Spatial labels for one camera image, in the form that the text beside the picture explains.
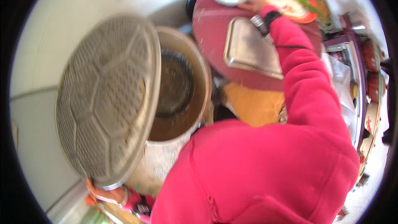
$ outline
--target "perforated lid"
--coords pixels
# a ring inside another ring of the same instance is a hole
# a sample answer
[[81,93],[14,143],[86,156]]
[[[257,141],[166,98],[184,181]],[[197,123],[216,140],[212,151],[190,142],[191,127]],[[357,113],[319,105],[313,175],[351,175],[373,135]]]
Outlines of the perforated lid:
[[156,112],[161,69],[154,26],[119,16],[95,27],[73,52],[58,88],[59,144],[71,166],[110,190],[142,156]]

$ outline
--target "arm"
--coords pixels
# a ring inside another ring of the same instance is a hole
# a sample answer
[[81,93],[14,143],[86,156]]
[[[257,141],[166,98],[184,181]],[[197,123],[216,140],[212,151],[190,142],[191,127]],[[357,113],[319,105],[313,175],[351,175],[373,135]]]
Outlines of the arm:
[[[248,0],[239,7],[256,12],[261,17],[276,11],[264,0]],[[269,30],[284,75],[288,124],[338,132],[349,142],[339,99],[331,87],[323,62],[313,51],[306,34],[283,16],[272,21]]]

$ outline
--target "person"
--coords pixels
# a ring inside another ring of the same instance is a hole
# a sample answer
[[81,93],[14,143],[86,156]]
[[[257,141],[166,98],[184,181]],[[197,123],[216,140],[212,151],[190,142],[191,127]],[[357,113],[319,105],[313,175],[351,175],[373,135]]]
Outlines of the person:
[[233,119],[200,128],[156,200],[125,188],[96,189],[88,180],[91,192],[128,211],[141,206],[152,224],[333,222],[356,182],[359,157],[329,74],[301,28],[276,8],[264,0],[239,7],[269,25],[287,123],[252,128]]

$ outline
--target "white plastic bag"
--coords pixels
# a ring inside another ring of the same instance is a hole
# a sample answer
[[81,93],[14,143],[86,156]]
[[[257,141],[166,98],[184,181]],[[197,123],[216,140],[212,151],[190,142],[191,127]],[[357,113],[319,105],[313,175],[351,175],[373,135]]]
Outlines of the white plastic bag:
[[331,81],[340,100],[341,114],[348,127],[355,118],[355,106],[350,94],[351,68],[331,56],[329,59],[333,70]]

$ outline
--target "red cutting board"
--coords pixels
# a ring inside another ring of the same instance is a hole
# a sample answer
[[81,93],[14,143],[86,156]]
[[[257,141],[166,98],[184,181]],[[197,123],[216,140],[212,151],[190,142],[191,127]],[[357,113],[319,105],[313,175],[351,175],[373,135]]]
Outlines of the red cutting board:
[[[204,58],[226,79],[258,90],[283,91],[283,80],[277,80],[256,72],[227,67],[223,60],[225,39],[229,21],[234,17],[251,18],[252,12],[227,7],[214,0],[197,0],[193,9],[193,34]],[[321,31],[313,21],[300,24],[315,48],[321,53]]]

